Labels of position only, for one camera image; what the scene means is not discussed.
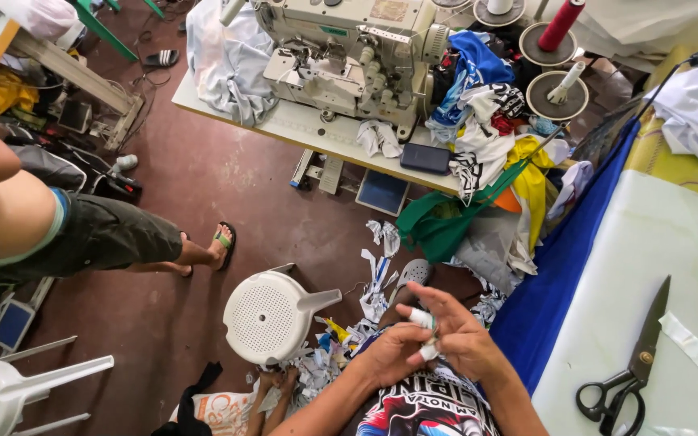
concrete floor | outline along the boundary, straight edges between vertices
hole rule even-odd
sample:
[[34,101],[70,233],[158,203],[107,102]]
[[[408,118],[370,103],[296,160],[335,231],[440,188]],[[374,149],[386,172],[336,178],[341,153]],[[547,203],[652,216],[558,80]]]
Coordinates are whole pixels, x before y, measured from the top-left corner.
[[[16,366],[30,375],[111,354],[115,367],[58,387],[49,399],[27,406],[19,430],[89,412],[89,420],[49,434],[149,434],[168,419],[182,390],[197,380],[208,361],[220,361],[225,368],[209,392],[249,392],[244,376],[254,366],[229,348],[222,323],[236,285],[253,273],[295,262],[308,291],[348,292],[369,279],[360,250],[383,253],[365,223],[391,217],[358,205],[349,193],[305,193],[288,185],[303,149],[174,106],[171,96],[187,69],[185,36],[177,30],[184,15],[164,23],[148,20],[143,2],[121,4],[121,13],[102,11],[100,18],[124,44],[133,47],[137,33],[146,29],[153,38],[140,44],[141,55],[181,52],[177,65],[150,76],[155,82],[168,74],[171,79],[158,89],[147,122],[124,149],[139,157],[132,172],[145,187],[139,206],[177,223],[198,243],[208,244],[217,223],[228,221],[236,227],[238,244],[223,273],[198,267],[192,279],[182,279],[165,273],[93,272],[54,285],[22,349],[73,334],[79,338],[68,348]],[[88,65],[103,77],[130,89],[129,82],[141,75],[139,65],[126,62],[94,36],[83,46],[91,47]],[[147,94],[152,100],[150,88]],[[593,125],[603,113],[597,109],[584,123]],[[402,271],[420,256],[401,248],[390,272]],[[442,264],[431,284],[458,296],[480,290],[467,270]],[[358,322],[360,288],[321,315],[344,326]]]

blue fabric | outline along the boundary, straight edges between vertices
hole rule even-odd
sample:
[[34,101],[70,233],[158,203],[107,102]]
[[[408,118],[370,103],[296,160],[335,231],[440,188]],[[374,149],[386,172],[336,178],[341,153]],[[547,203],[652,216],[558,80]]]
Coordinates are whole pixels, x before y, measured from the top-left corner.
[[457,127],[465,122],[468,110],[457,108],[457,101],[462,92],[478,83],[511,83],[513,82],[513,70],[506,65],[497,55],[493,54],[486,44],[481,42],[480,36],[469,31],[462,30],[449,36],[451,47],[459,51],[459,60],[454,70],[454,84],[446,93],[443,102],[433,111],[425,126],[431,130],[439,130],[437,138],[449,136],[453,130],[456,138]]
[[532,394],[538,386],[610,196],[640,129],[634,118],[578,202],[536,249],[538,275],[529,275],[502,305],[490,335]]

red thread spool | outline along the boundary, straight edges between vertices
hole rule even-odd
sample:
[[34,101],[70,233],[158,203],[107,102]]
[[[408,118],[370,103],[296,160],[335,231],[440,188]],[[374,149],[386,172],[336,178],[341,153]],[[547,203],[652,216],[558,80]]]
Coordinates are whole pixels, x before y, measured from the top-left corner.
[[554,51],[559,47],[565,35],[576,22],[576,18],[586,6],[586,0],[567,0],[559,8],[553,21],[538,39],[538,47],[543,51]]

dark green shorts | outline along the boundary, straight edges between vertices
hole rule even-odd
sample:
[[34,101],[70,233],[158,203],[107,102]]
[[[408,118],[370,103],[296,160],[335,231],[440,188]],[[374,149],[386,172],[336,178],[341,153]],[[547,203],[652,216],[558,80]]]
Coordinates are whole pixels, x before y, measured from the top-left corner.
[[182,253],[173,223],[117,200],[65,193],[67,215],[58,234],[26,259],[0,267],[14,279],[68,277],[85,269],[173,262]]

black flip-flop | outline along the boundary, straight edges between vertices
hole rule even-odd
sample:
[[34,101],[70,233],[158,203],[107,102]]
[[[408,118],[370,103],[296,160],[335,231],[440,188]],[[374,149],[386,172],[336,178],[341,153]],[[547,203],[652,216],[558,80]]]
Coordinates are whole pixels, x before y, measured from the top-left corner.
[[222,266],[219,267],[217,270],[218,272],[220,271],[225,271],[225,269],[228,268],[228,264],[230,263],[230,258],[233,256],[233,248],[236,247],[236,229],[233,228],[229,223],[226,223],[225,221],[220,221],[219,224],[221,226],[226,226],[228,227],[228,230],[230,230],[230,236],[233,237],[230,241],[223,236],[222,233],[214,233],[214,239],[217,239],[223,247],[225,247],[226,250],[228,250],[228,253],[225,255],[225,260],[223,261]]
[[145,67],[173,67],[179,59],[179,50],[161,50],[144,58]]
[[[190,233],[188,233],[186,231],[179,231],[179,233],[184,233],[185,239],[187,239],[188,241],[192,241],[192,239],[190,239]],[[196,272],[196,269],[193,268],[193,265],[190,265],[190,274],[188,274],[188,275],[180,274],[179,276],[182,277],[183,279],[189,279],[190,277],[193,276],[193,273],[195,273],[195,272]]]

